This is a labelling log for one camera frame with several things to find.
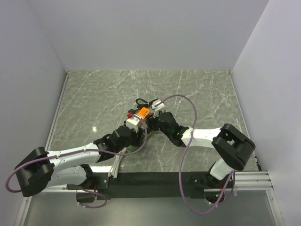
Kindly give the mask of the orange power strip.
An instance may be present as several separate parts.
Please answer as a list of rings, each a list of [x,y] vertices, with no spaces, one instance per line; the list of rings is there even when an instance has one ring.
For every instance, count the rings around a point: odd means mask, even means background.
[[[139,110],[139,112],[138,112],[138,116],[139,117],[141,117],[141,119],[143,120],[143,121],[146,121],[146,118],[147,118],[147,116],[149,115],[151,113],[151,111],[148,109],[148,108],[146,108],[146,107],[143,107],[143,108],[141,108],[140,110]]]

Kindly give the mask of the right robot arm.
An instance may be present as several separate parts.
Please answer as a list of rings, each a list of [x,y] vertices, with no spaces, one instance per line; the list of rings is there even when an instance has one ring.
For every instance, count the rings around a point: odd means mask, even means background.
[[[221,128],[193,129],[179,125],[170,112],[146,118],[149,131],[161,131],[178,147],[198,146],[213,148],[220,155],[206,174],[206,182],[217,188],[233,170],[242,171],[256,146],[233,125],[226,123]]]

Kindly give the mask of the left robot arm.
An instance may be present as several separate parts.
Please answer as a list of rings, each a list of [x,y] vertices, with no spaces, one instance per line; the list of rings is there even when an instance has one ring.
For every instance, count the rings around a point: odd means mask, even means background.
[[[44,189],[58,185],[76,185],[89,189],[96,183],[91,164],[109,160],[115,156],[125,156],[129,146],[141,150],[147,138],[147,126],[137,129],[119,126],[111,134],[87,145],[61,150],[46,151],[35,148],[14,169],[19,183],[19,192],[31,197]]]

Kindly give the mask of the green power strip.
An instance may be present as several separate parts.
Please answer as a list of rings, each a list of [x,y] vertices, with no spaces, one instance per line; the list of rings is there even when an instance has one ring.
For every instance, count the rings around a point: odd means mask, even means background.
[[[136,147],[136,146],[129,146],[129,147],[127,147],[127,152],[132,153],[132,152],[137,151],[138,149],[139,149],[139,147]]]

